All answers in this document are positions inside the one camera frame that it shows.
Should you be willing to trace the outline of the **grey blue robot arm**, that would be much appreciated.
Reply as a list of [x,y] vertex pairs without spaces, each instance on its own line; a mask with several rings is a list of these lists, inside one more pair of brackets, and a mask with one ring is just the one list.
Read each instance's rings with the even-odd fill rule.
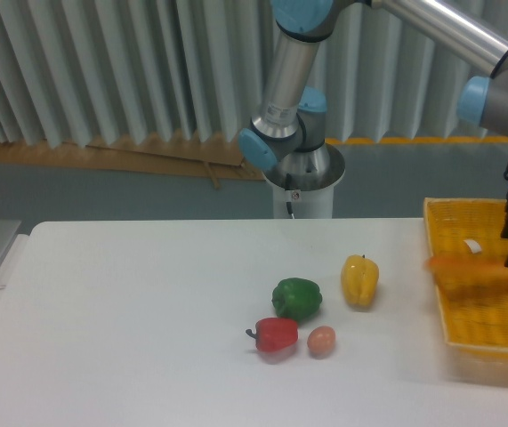
[[[262,101],[240,131],[238,146],[271,186],[277,218],[328,218],[345,163],[325,144],[327,100],[308,86],[308,78],[319,45],[348,3],[275,1],[271,7],[277,47]],[[465,84],[457,115],[508,137],[508,36],[443,1],[374,1],[370,7],[400,18],[473,65],[479,74]],[[501,236],[508,240],[508,191]]]

